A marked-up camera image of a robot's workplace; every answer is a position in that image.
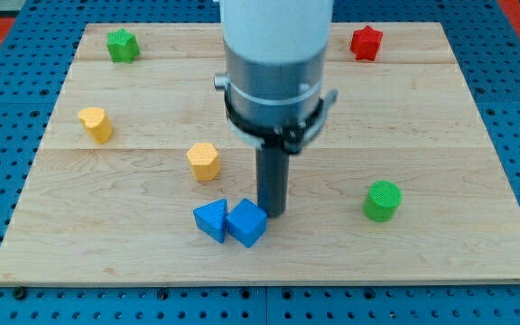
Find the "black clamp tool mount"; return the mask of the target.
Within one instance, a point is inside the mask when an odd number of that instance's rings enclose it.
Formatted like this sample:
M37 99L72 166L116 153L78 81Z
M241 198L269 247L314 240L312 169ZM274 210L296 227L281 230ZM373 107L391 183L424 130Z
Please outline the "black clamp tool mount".
M296 155L322 131L330 108L337 101L338 94L339 92L333 89L324 98L319 98L315 110L296 124L270 126L245 119L229 102L228 94L225 94L226 117L234 134L255 149L275 148L284 153Z

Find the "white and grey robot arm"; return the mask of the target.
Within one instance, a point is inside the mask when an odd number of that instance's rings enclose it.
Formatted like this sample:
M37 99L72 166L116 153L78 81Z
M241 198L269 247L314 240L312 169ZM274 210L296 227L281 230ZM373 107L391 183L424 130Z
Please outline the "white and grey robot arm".
M289 158L323 129L338 92L321 92L332 0L222 0L223 91L232 131L255 148L257 204L286 209Z

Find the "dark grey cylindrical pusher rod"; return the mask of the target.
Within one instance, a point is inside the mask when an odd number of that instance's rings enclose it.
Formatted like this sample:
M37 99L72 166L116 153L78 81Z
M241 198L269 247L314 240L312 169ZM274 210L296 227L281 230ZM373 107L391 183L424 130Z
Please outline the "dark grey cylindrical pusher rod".
M289 155L279 148L255 151L257 205L269 218L286 209Z

